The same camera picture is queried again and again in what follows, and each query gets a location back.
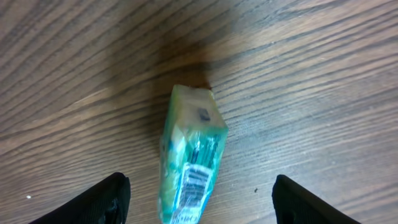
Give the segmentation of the small teal gum pack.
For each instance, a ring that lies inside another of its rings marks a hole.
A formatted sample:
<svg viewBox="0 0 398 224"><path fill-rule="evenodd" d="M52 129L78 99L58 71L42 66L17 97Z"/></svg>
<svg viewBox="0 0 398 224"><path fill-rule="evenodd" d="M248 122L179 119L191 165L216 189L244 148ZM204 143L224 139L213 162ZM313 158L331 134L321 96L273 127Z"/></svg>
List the small teal gum pack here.
<svg viewBox="0 0 398 224"><path fill-rule="evenodd" d="M199 223L217 180L228 131L211 90L174 85L160 139L162 223Z"/></svg>

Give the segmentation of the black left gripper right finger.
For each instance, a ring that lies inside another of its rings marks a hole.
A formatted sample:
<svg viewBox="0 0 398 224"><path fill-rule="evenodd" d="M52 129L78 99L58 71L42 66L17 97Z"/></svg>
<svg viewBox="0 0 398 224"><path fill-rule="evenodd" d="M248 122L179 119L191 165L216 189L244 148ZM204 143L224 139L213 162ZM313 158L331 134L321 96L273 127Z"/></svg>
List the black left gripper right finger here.
<svg viewBox="0 0 398 224"><path fill-rule="evenodd" d="M286 175L278 175L272 188L278 224L359 224Z"/></svg>

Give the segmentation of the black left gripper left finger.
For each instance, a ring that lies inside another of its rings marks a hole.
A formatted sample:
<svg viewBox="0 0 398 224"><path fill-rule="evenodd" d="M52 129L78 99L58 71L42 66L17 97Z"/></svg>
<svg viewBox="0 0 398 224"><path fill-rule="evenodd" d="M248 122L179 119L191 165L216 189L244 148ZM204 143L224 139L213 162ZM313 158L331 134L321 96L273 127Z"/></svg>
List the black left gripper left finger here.
<svg viewBox="0 0 398 224"><path fill-rule="evenodd" d="M115 172L31 224L125 224L131 183Z"/></svg>

